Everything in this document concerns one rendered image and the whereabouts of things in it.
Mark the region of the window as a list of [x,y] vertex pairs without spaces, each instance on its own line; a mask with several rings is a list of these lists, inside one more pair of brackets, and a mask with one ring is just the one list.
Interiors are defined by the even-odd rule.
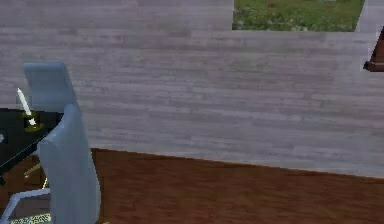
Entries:
[[365,0],[234,0],[233,30],[353,32]]

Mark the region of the black table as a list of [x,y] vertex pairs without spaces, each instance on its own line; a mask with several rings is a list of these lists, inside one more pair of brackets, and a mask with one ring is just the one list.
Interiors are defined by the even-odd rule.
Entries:
[[37,128],[29,128],[27,115],[20,109],[0,108],[0,184],[3,175],[37,150],[37,144],[61,121],[63,112],[33,111]]

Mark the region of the white candle in brass holder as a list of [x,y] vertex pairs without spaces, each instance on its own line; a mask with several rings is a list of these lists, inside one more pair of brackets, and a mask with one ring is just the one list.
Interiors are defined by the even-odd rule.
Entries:
[[36,122],[34,114],[29,108],[26,97],[20,88],[17,89],[17,95],[24,110],[24,112],[22,113],[22,118],[26,121],[26,126],[24,130],[26,132],[37,132],[38,130],[41,130],[43,128],[43,125]]

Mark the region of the brown wooden furniture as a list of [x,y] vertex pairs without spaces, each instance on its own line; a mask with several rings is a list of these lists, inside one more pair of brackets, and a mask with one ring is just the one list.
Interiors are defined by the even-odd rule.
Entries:
[[371,58],[363,68],[369,72],[384,72],[384,27],[382,28]]

